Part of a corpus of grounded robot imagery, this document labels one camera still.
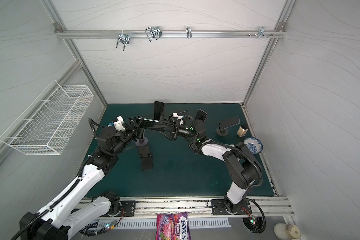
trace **seasoning bottle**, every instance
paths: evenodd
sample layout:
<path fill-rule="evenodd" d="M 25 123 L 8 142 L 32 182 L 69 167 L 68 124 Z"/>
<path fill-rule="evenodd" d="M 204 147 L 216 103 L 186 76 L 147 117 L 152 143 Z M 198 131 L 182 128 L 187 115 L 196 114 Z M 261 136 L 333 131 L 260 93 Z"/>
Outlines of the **seasoning bottle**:
<path fill-rule="evenodd" d="M 239 135 L 239 137 L 244 137 L 247 131 L 248 131 L 248 124 L 244 123 L 239 127 L 239 130 L 237 131 L 237 135 Z"/>

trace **wire basket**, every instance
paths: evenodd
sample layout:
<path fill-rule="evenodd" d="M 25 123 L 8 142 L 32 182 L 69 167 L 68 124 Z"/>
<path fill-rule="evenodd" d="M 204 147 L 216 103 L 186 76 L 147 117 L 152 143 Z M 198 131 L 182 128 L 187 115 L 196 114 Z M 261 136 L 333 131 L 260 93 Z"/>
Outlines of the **wire basket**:
<path fill-rule="evenodd" d="M 0 136 L 0 141 L 26 155 L 62 153 L 94 96 L 85 85 L 52 83 L 57 87 L 44 89 L 46 99 L 36 99 Z M 31 112 L 35 102 L 39 106 Z"/>

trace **black bottle cap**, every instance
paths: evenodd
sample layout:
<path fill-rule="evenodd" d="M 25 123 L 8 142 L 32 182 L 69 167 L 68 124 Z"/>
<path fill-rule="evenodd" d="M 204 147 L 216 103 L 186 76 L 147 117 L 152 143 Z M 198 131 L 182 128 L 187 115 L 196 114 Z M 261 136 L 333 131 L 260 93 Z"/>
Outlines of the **black bottle cap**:
<path fill-rule="evenodd" d="M 242 129 L 248 129 L 248 124 L 247 123 L 244 123 L 242 126 L 241 126 Z"/>

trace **purple candy bag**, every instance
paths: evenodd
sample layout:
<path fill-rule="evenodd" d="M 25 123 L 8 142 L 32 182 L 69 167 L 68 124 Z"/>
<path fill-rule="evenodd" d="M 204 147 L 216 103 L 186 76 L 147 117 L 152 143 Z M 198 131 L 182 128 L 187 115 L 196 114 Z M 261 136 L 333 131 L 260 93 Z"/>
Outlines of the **purple candy bag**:
<path fill-rule="evenodd" d="M 158 214 L 156 228 L 156 240 L 191 240 L 186 212 Z"/>

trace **green table surface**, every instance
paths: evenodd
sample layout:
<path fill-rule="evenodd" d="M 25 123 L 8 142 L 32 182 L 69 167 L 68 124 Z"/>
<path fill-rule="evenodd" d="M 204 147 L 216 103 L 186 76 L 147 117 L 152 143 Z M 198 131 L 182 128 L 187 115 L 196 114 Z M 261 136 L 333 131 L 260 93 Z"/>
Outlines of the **green table surface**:
<path fill-rule="evenodd" d="M 252 136 L 250 131 L 240 138 L 236 131 L 240 125 L 228 128 L 228 136 L 217 135 L 218 123 L 227 118 L 239 115 L 240 124 L 245 117 L 240 104 L 165 104 L 164 117 L 173 111 L 182 109 L 195 116 L 198 109 L 208 115 L 205 120 L 206 135 L 217 142 L 236 144 Z M 124 119 L 144 115 L 154 118 L 153 104 L 109 104 L 101 125 L 107 125 L 113 118 Z M 119 161 L 86 197 L 98 197 L 105 191 L 114 192 L 122 197 L 173 197 L 173 196 L 222 196 L 225 195 L 232 180 L 225 163 L 211 156 L 193 154 L 182 137 L 169 141 L 160 133 L 146 130 L 148 145 L 153 156 L 152 170 L 140 170 L 140 158 L 136 147 L 119 154 Z M 97 146 L 94 139 L 88 149 L 91 154 Z M 258 154 L 256 159 L 262 164 Z M 263 170 L 263 185 L 255 188 L 252 196 L 273 196 L 268 177 Z"/>

